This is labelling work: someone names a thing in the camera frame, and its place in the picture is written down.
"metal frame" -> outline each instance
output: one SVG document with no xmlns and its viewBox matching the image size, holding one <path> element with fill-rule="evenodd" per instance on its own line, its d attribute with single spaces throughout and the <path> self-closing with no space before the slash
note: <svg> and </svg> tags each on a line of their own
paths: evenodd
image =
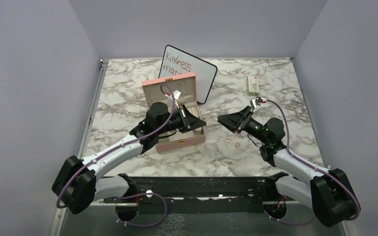
<svg viewBox="0 0 378 236">
<path fill-rule="evenodd" d="M 125 196 L 156 192 L 165 198 L 168 213 L 263 213 L 263 201 L 277 201 L 280 196 L 267 177 L 127 177 L 130 184 Z M 104 199 L 105 203 L 135 202 L 115 197 Z M 140 197 L 139 214 L 162 214 L 160 198 Z M 118 211 L 129 211 L 119 207 Z"/>
<path fill-rule="evenodd" d="M 346 236 L 358 236 L 357 230 L 352 221 L 343 221 L 341 226 L 343 227 Z"/>
<path fill-rule="evenodd" d="M 49 236 L 59 236 L 60 232 L 62 231 L 62 225 L 64 216 L 66 214 L 66 209 L 56 209 L 56 213 L 54 215 L 53 224 L 50 229 Z"/>
<path fill-rule="evenodd" d="M 80 143 L 77 158 L 81 159 L 86 152 L 86 147 L 88 146 L 89 137 L 91 135 L 92 125 L 94 123 L 95 113 L 97 105 L 99 102 L 100 93 L 102 91 L 103 81 L 105 80 L 106 70 L 108 68 L 108 60 L 100 60 L 100 71 L 97 79 L 97 84 L 94 92 L 94 97 L 92 99 L 91 108 L 89 109 L 88 118 L 86 122 L 85 132 L 83 133 L 82 142 Z"/>
</svg>

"kindness text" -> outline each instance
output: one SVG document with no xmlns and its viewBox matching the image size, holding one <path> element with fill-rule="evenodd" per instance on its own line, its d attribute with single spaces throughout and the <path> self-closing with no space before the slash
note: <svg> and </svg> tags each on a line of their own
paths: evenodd
<svg viewBox="0 0 378 236">
<path fill-rule="evenodd" d="M 173 62 L 174 64 L 180 66 L 183 70 L 186 70 L 187 72 L 190 72 L 190 70 L 191 70 L 192 65 L 185 62 L 184 60 L 180 60 L 179 55 L 177 57 L 174 57 L 170 53 L 167 53 L 166 54 L 166 60 Z M 176 69 L 174 69 L 170 66 L 167 66 L 167 65 L 163 66 L 163 70 L 166 70 L 167 72 L 169 72 L 172 75 L 180 75 L 181 74 L 181 72 L 179 72 L 178 70 L 176 70 Z"/>
</svg>

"whiteboard black frame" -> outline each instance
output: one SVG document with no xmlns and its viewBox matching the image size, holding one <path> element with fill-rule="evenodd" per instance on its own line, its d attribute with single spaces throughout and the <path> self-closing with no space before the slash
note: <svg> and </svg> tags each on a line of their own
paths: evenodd
<svg viewBox="0 0 378 236">
<path fill-rule="evenodd" d="M 204 103 L 201 103 L 201 102 L 196 101 L 198 104 L 201 104 L 201 105 L 205 104 L 206 101 L 208 100 L 209 92 L 211 92 L 212 85 L 214 84 L 215 77 L 217 76 L 217 73 L 218 73 L 218 67 L 217 67 L 216 65 L 210 63 L 210 62 L 207 62 L 207 61 L 205 61 L 205 60 L 203 60 L 203 59 L 197 57 L 197 56 L 194 56 L 194 55 L 192 55 L 192 54 L 190 54 L 190 53 L 187 53 L 187 52 L 185 52 L 185 51 L 183 51 L 183 50 L 181 50 L 181 49 L 178 49 L 178 48 L 176 48 L 176 47 L 173 47 L 173 46 L 170 45 L 170 44 L 167 44 L 166 47 L 164 47 L 163 57 L 161 58 L 161 66 L 160 66 L 160 71 L 159 71 L 159 73 L 158 73 L 158 78 L 160 78 L 161 69 L 163 68 L 164 55 L 166 55 L 166 49 L 167 49 L 167 47 L 172 47 L 172 48 L 174 48 L 174 49 L 176 49 L 176 50 L 178 50 L 178 51 L 181 51 L 182 53 L 186 53 L 186 54 L 188 54 L 188 55 L 191 56 L 191 57 L 194 57 L 194 58 L 196 58 L 196 59 L 198 59 L 198 60 L 201 60 L 201 61 L 203 61 L 203 62 L 205 62 L 205 63 L 207 63 L 207 64 L 210 64 L 211 66 L 215 67 L 215 74 L 214 74 L 214 77 L 212 78 L 211 86 L 209 86 L 208 94 L 206 94 L 205 102 L 204 102 Z"/>
</svg>

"small whiteboard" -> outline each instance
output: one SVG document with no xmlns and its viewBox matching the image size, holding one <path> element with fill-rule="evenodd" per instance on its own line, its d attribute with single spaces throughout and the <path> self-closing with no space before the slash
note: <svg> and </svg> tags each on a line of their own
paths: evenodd
<svg viewBox="0 0 378 236">
<path fill-rule="evenodd" d="M 167 45 L 164 49 L 159 78 L 170 75 L 195 72 L 196 74 L 196 98 L 198 103 L 205 104 L 214 82 L 218 68 L 192 54 Z"/>
</svg>

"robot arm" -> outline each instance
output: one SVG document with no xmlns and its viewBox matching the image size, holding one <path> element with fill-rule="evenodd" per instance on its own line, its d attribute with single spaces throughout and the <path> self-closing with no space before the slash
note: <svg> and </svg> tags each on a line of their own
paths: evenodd
<svg viewBox="0 0 378 236">
<path fill-rule="evenodd" d="M 206 125 L 204 121 L 193 116 L 184 105 L 181 105 L 173 112 L 170 121 L 163 128 L 147 137 L 146 134 L 160 128 L 169 116 L 167 105 L 156 102 L 147 111 L 146 118 L 118 143 L 97 154 L 84 157 L 82 160 L 76 156 L 69 157 L 60 169 L 52 191 L 59 196 L 63 188 L 68 185 L 61 200 L 73 214 L 82 212 L 94 200 L 123 196 L 128 190 L 126 179 L 121 176 L 102 178 L 105 174 L 121 163 L 154 147 L 158 143 L 159 134 L 176 129 L 186 133 Z"/>
<path fill-rule="evenodd" d="M 286 149 L 282 142 L 284 124 L 280 119 L 271 118 L 262 125 L 252 118 L 264 102 L 257 97 L 237 113 L 218 116 L 218 122 L 233 133 L 246 131 L 260 140 L 263 160 L 293 175 L 278 175 L 274 179 L 275 191 L 311 208 L 323 225 L 331 227 L 357 214 L 360 205 L 342 170 L 330 171 Z"/>
</svg>

